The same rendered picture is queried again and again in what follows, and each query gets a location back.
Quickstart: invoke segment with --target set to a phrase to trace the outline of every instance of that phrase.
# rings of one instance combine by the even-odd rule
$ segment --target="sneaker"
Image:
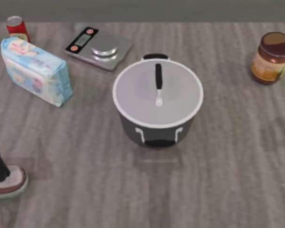
[[[17,165],[7,166],[10,175],[0,182],[0,199],[16,197],[23,193],[29,184],[25,170]]]

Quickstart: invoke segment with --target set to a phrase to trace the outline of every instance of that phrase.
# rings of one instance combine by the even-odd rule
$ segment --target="digital scale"
[[[65,53],[106,70],[114,70],[125,58],[132,42],[105,31],[86,27],[65,48]]]

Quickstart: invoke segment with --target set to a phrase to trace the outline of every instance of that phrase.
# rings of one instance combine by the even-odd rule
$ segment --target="wet wipes package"
[[[72,96],[66,61],[17,37],[2,40],[1,55],[15,84],[56,107]]]

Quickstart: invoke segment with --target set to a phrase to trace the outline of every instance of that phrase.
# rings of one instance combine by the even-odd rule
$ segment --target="black side handle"
[[[143,57],[143,59],[152,59],[152,58],[169,59],[169,57],[167,55],[160,54],[160,53],[147,54]]]
[[[145,141],[144,144],[149,147],[163,148],[173,146],[176,142],[171,140],[152,140]]]
[[[155,64],[155,81],[156,81],[156,88],[162,89],[162,68],[161,64]]]

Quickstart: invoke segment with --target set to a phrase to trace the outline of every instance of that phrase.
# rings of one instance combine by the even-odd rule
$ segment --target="jar label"
[[[255,76],[265,81],[276,81],[285,72],[285,63],[271,63],[256,53],[251,70]]]
[[[9,35],[10,37],[18,37],[20,39],[23,39],[25,41],[28,41],[28,36],[24,33],[12,33]]]

